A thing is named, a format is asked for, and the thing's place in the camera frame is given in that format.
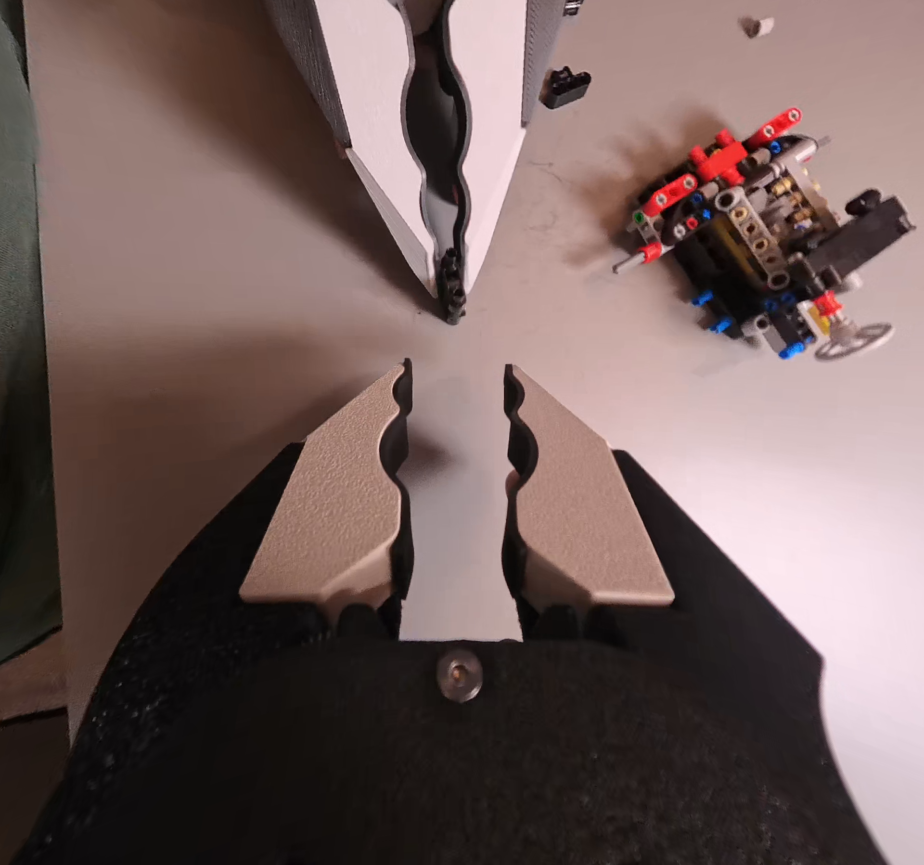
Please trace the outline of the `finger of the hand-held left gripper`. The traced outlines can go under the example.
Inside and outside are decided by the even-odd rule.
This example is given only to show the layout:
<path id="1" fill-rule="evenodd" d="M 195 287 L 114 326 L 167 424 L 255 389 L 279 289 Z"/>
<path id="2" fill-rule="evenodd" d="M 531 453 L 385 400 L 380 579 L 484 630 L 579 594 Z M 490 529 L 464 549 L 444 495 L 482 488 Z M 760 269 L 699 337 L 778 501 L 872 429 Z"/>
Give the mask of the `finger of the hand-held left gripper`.
<path id="1" fill-rule="evenodd" d="M 415 69 L 410 22 L 388 0 L 314 0 L 346 121 L 346 156 L 411 271 L 437 296 L 426 173 L 408 132 Z"/>
<path id="2" fill-rule="evenodd" d="M 448 55 L 464 101 L 459 175 L 463 284 L 486 259 L 525 138 L 522 124 L 527 0 L 454 0 Z"/>

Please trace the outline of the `black lego beam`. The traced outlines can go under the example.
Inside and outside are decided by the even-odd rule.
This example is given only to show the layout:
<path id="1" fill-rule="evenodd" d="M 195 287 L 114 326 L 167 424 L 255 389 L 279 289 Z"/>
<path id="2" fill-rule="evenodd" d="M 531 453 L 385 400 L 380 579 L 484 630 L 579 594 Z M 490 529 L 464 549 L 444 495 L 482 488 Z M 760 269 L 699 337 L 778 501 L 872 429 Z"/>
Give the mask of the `black lego beam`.
<path id="1" fill-rule="evenodd" d="M 467 292 L 464 286 L 464 266 L 461 253 L 449 247 L 436 264 L 436 288 L 444 319 L 458 325 L 466 314 Z"/>

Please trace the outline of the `lego car model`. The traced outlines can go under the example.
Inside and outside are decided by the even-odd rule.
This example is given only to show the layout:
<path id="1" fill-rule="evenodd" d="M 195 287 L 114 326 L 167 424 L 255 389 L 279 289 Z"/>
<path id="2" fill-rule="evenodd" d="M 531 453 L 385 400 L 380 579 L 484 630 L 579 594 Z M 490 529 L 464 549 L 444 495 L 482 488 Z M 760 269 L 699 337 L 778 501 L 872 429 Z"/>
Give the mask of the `lego car model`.
<path id="1" fill-rule="evenodd" d="M 879 189 L 834 211 L 809 169 L 826 140 L 797 131 L 790 106 L 744 139 L 721 129 L 641 191 L 627 234 L 634 253 L 614 274 L 672 256 L 710 331 L 782 361 L 812 351 L 834 363 L 888 343 L 889 323 L 862 325 L 842 296 L 861 269 L 915 230 L 905 204 Z"/>

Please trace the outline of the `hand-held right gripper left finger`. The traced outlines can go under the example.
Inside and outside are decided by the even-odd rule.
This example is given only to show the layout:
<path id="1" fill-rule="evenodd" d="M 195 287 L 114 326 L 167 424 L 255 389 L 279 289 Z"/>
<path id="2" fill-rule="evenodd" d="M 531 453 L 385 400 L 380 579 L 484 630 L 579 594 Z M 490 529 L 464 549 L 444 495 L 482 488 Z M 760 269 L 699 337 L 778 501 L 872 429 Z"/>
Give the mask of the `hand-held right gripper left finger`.
<path id="1" fill-rule="evenodd" d="M 351 605 L 401 616 L 414 566 L 411 361 L 308 435 L 238 591 L 255 605 L 309 604 L 336 624 Z"/>

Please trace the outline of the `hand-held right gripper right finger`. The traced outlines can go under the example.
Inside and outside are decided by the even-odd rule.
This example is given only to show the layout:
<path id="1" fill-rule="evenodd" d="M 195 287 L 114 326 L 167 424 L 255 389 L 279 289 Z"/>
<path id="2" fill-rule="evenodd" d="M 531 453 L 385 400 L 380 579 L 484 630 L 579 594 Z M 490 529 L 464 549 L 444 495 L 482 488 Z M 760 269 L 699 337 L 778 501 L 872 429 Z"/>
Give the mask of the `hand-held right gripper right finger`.
<path id="1" fill-rule="evenodd" d="M 503 375 L 512 480 L 502 558 L 513 596 L 535 613 L 675 601 L 606 440 L 521 368 Z"/>

